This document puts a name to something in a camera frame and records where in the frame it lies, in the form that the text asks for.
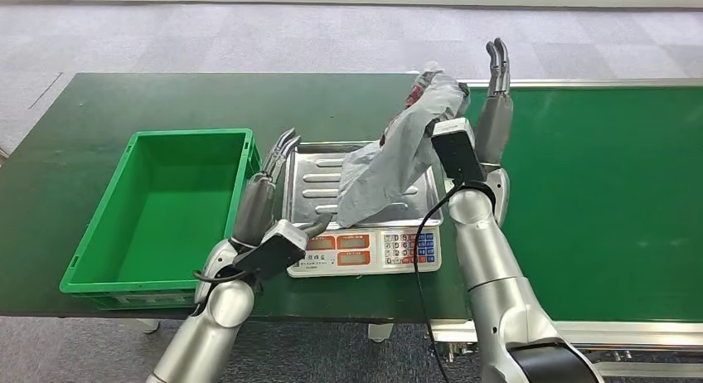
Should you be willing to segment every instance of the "table leg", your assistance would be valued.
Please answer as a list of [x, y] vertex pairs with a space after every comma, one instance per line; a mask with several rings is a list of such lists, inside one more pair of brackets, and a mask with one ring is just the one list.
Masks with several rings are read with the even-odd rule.
[[393, 330], [392, 323], [369, 324], [369, 338], [376, 343], [383, 342], [390, 337], [390, 332]]
[[122, 319], [120, 320], [123, 325], [126, 325], [128, 327], [131, 327], [132, 329], [136, 329], [140, 332], [149, 334], [149, 333], [154, 333], [158, 329], [158, 320], [157, 319], [137, 319], [137, 318], [130, 318], [130, 319]]

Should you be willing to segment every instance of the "scale keypad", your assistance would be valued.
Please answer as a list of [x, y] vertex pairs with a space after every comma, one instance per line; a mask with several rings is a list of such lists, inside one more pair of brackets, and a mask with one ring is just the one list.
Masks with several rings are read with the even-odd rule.
[[416, 234], [385, 234], [383, 249], [385, 264], [412, 264], [413, 247], [418, 245], [418, 263], [434, 263], [434, 234], [424, 232]]

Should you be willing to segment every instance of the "gray carpet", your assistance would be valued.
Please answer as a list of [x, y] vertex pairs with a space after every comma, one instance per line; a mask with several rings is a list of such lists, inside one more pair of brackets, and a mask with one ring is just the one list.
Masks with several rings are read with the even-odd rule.
[[[0, 146], [12, 151], [77, 71], [405, 72], [436, 60], [486, 79], [495, 36], [514, 79], [703, 77], [703, 12], [0, 4]], [[177, 326], [0, 318], [0, 382], [140, 382]], [[415, 325], [376, 344], [361, 324], [252, 322], [223, 381], [439, 382], [426, 350]], [[478, 382], [477, 361], [458, 358], [452, 381]]]

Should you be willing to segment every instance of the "metal frame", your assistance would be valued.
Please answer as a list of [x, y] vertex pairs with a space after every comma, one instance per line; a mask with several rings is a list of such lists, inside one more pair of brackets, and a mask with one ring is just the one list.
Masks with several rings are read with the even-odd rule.
[[[478, 344], [472, 321], [433, 320], [431, 324], [434, 340], [448, 343], [449, 349], [456, 347], [454, 343]], [[555, 321], [554, 324], [564, 339], [580, 350], [703, 351], [703, 323]], [[703, 364], [595, 361], [594, 366], [602, 376], [703, 378]]]
[[[581, 350], [703, 351], [703, 323], [555, 321]], [[433, 320], [437, 342], [476, 343], [473, 321]]]
[[597, 362], [595, 369], [612, 377], [703, 377], [703, 364], [660, 364], [652, 362]]
[[[469, 87], [487, 88], [488, 80], [467, 80], [461, 79], [459, 82]], [[512, 79], [511, 89], [529, 87], [539, 88], [613, 88], [613, 87], [701, 87], [703, 79], [693, 78], [672, 78], [672, 79], [607, 79], [607, 80], [584, 80], [584, 79]]]

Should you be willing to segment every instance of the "black cable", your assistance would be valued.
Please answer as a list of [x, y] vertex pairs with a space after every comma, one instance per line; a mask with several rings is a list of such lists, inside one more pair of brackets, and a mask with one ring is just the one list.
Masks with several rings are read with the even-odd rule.
[[422, 222], [419, 223], [417, 234], [415, 235], [415, 242], [413, 243], [413, 267], [415, 267], [415, 280], [418, 284], [418, 292], [419, 292], [419, 301], [420, 305], [422, 306], [422, 315], [424, 317], [424, 324], [427, 326], [427, 333], [429, 334], [429, 342], [432, 345], [432, 348], [434, 350], [434, 359], [437, 360], [437, 367], [439, 368], [439, 372], [442, 373], [442, 377], [444, 378], [444, 381], [446, 383], [449, 383], [449, 377], [447, 376], [447, 371], [444, 370], [444, 365], [442, 365], [442, 360], [439, 359], [439, 352], [437, 351], [437, 343], [434, 341], [434, 332], [432, 332], [432, 324], [429, 323], [429, 317], [427, 315], [427, 308], [424, 304], [424, 293], [422, 292], [422, 283], [420, 282], [419, 279], [419, 268], [418, 268], [418, 251], [417, 251], [417, 246], [418, 246], [418, 241], [419, 241], [419, 235], [422, 234], [422, 229], [424, 228], [424, 224], [429, 220], [430, 217], [434, 213], [436, 213], [440, 207], [442, 207], [445, 203], [449, 201], [449, 198], [452, 197], [457, 191], [459, 191], [462, 188], [460, 183], [454, 182], [454, 187], [447, 192], [447, 195], [442, 198], [441, 201], [437, 205], [435, 205], [428, 213], [425, 215], [425, 217], [422, 219]]
[[237, 279], [244, 278], [248, 274], [249, 274], [248, 272], [242, 271], [238, 274], [230, 275], [229, 277], [207, 278], [206, 276], [204, 276], [202, 274], [202, 272], [199, 269], [196, 269], [193, 271], [193, 277], [195, 277], [199, 281], [207, 282], [209, 284], [223, 284], [225, 282], [236, 281]]

